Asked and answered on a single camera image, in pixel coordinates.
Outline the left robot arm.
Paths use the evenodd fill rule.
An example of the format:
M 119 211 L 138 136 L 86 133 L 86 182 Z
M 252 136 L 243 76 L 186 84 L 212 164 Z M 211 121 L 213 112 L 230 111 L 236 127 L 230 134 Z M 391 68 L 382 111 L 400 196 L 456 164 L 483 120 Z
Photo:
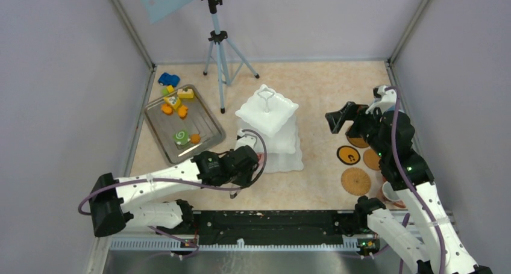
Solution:
M 251 186 L 258 168 L 258 155 L 245 145 L 221 154 L 204 151 L 180 164 L 144 175 L 115 178 L 106 173 L 81 202 L 88 204 L 90 210 L 78 210 L 91 217 L 95 237 L 146 226 L 185 234 L 193 226 L 189 203 L 176 200 L 158 204 L 158 199 L 203 188 L 226 191 L 226 184 L 233 184 L 233 191 L 241 190 Z

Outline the yellow white cake toy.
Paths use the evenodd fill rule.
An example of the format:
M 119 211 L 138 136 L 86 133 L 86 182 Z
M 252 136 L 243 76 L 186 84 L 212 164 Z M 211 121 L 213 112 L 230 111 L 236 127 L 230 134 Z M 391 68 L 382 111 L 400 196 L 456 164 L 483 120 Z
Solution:
M 186 87 L 183 89 L 178 89 L 177 96 L 180 99 L 193 99 L 195 97 L 195 92 L 193 89 Z

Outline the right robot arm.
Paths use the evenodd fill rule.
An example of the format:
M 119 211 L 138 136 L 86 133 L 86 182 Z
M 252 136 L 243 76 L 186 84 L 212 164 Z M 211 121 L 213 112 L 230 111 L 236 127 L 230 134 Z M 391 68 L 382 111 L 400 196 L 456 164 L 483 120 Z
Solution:
M 363 139 L 380 157 L 379 169 L 403 201 L 420 238 L 394 221 L 377 198 L 361 196 L 353 224 L 361 233 L 378 234 L 400 256 L 412 273 L 491 273 L 468 253 L 439 199 L 432 172 L 412 148 L 415 128 L 406 113 L 389 110 L 367 113 L 367 105 L 347 102 L 325 114 L 331 133 L 346 121 L 353 124 L 346 136 Z

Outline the green swirl roll cake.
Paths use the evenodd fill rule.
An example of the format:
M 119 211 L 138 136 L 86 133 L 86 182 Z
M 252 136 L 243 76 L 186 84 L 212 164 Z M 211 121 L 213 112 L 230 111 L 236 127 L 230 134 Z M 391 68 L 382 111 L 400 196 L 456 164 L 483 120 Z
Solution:
M 186 129 L 177 131 L 172 138 L 177 146 L 186 146 L 190 143 L 190 135 Z

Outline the yellow cake slice toy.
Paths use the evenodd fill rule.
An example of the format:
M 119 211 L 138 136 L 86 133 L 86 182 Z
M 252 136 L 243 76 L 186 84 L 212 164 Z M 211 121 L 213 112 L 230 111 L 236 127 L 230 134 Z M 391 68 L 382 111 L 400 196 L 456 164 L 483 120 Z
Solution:
M 165 96 L 163 98 L 166 105 L 170 106 L 174 111 L 181 107 L 181 99 L 177 95 Z

